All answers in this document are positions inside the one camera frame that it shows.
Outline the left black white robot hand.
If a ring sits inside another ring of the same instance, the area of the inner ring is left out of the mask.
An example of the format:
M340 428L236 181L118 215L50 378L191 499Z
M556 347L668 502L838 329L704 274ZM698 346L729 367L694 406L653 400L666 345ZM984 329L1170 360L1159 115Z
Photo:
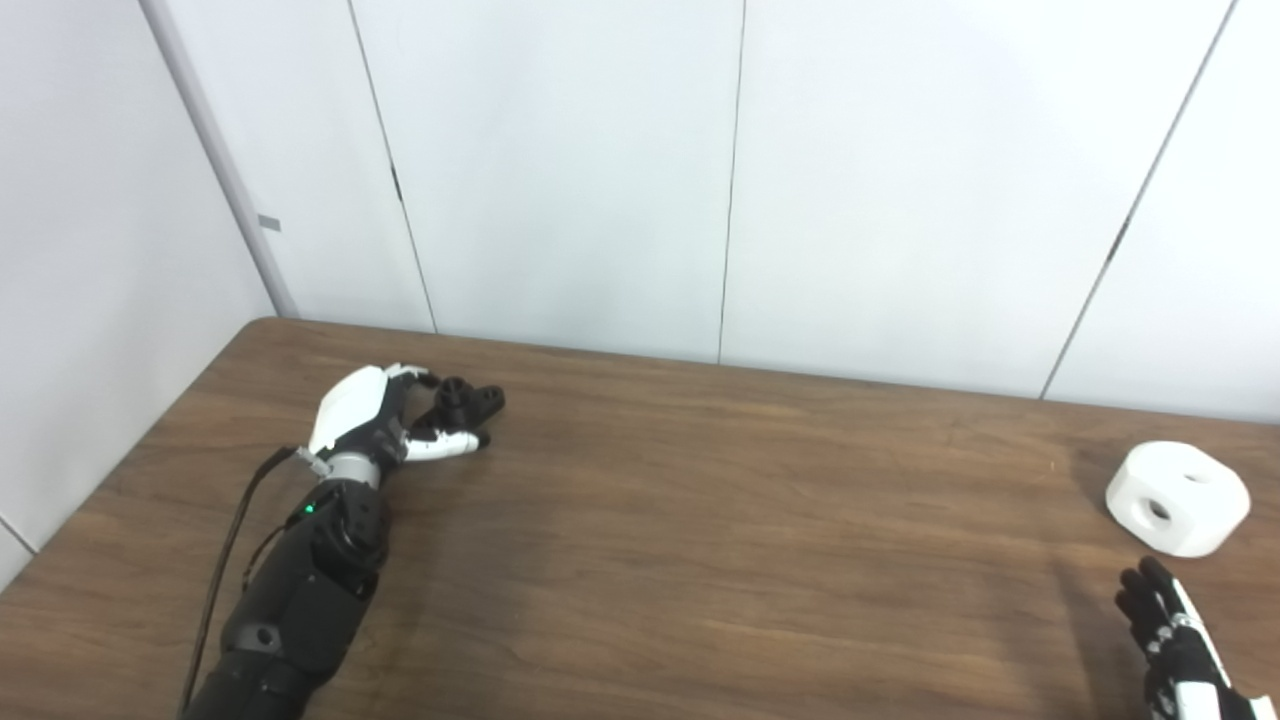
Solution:
M506 406L498 386L471 386L424 366L362 366L323 397L306 454L320 477L357 457L378 475L485 448L484 425Z

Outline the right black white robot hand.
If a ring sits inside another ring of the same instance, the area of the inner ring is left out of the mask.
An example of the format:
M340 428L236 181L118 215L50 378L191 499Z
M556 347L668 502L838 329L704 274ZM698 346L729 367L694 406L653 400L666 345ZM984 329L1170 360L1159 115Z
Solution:
M1233 684L1203 618L1184 585L1153 556L1119 577L1115 603L1147 667L1149 719L1276 719L1271 697Z

